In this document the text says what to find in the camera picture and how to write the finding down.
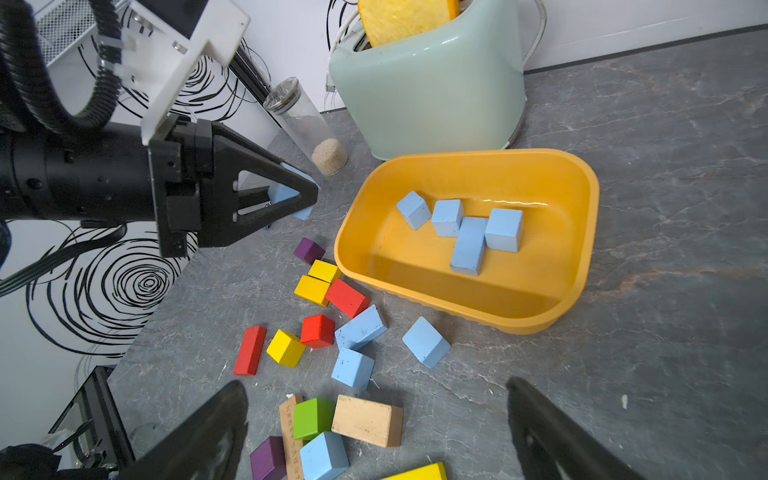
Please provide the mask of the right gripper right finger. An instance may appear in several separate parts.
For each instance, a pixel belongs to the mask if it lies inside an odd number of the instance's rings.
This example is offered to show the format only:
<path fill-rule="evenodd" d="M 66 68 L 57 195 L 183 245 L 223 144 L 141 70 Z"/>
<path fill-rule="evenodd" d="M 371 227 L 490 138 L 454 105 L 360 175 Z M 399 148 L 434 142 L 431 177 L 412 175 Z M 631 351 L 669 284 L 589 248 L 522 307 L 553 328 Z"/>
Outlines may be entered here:
<path fill-rule="evenodd" d="M 640 479 L 521 377 L 507 382 L 508 423 L 526 479 Z"/>

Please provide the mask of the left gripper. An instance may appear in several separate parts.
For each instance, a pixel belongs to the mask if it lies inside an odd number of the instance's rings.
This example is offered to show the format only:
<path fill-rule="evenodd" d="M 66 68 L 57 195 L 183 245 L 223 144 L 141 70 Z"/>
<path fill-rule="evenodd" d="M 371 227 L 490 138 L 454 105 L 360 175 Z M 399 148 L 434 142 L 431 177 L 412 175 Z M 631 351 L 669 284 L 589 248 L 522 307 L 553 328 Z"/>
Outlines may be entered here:
<path fill-rule="evenodd" d="M 313 206 L 319 186 L 281 165 L 281 159 L 220 122 L 171 115 L 148 144 L 148 164 L 160 254 L 188 254 L 188 235 L 200 246 L 232 245 L 263 227 Z M 241 190 L 249 172 L 297 195 L 270 205 L 266 186 Z"/>

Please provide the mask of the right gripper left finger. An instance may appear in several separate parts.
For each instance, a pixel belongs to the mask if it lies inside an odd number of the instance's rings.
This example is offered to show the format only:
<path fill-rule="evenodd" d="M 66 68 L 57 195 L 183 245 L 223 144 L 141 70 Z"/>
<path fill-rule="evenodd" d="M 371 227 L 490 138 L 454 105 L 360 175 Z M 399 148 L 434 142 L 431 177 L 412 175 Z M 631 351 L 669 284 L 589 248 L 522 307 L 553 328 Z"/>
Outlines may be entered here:
<path fill-rule="evenodd" d="M 247 392 L 226 384 L 120 479 L 233 479 L 247 434 Z"/>

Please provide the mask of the small blue block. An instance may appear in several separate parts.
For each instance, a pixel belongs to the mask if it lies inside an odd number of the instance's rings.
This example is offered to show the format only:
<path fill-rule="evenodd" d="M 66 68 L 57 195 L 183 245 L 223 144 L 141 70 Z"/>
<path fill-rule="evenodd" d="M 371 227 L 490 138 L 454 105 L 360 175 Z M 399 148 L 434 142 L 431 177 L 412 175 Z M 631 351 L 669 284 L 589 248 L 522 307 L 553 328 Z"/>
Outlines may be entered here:
<path fill-rule="evenodd" d="M 305 178 L 306 180 L 309 180 L 309 181 L 313 182 L 314 184 L 317 184 L 317 182 L 312 178 L 312 176 L 307 174 L 306 172 L 304 172 L 304 171 L 302 171 L 300 169 L 297 169 L 297 168 L 293 167 L 292 165 L 290 165 L 290 164 L 288 164 L 286 162 L 281 162 L 280 165 L 283 168 L 285 168 L 285 169 L 287 169 L 287 170 L 289 170 L 289 171 L 291 171 L 293 173 L 296 173 L 297 175 Z M 270 202 L 273 203 L 273 204 L 279 203 L 281 201 L 284 201 L 284 200 L 287 200 L 287 199 L 290 199 L 290 198 L 293 198 L 293 197 L 296 197 L 297 195 L 298 195 L 298 192 L 296 190 L 294 190 L 294 189 L 292 189 L 292 188 L 290 188 L 290 187 L 288 187 L 286 185 L 277 183 L 277 182 L 272 182 L 269 185 L 269 187 L 268 187 L 268 197 L 269 197 Z M 313 209 L 312 206 L 307 207 L 307 208 L 305 208 L 303 210 L 300 210 L 298 212 L 293 213 L 292 216 L 294 218 L 297 218 L 297 219 L 301 220 L 301 221 L 305 221 L 305 220 L 307 220 L 309 218 L 309 216 L 310 216 L 310 214 L 312 212 L 312 209 Z"/>

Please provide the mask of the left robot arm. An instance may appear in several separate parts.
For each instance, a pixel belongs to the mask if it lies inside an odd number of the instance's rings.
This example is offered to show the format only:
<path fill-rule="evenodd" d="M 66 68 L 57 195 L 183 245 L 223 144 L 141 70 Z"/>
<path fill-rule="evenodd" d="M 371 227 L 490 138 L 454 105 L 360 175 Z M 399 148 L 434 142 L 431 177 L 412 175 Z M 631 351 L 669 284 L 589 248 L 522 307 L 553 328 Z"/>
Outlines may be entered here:
<path fill-rule="evenodd" d="M 145 33 L 109 1 L 90 5 L 97 75 L 78 113 L 59 98 L 31 6 L 1 5 L 1 218 L 77 221 L 104 235 L 47 254 L 4 278 L 11 294 L 154 221 L 162 256 L 231 245 L 313 206 L 318 185 L 227 126 L 172 106 L 197 61 L 238 58 L 249 16 L 232 1 L 134 1 Z"/>

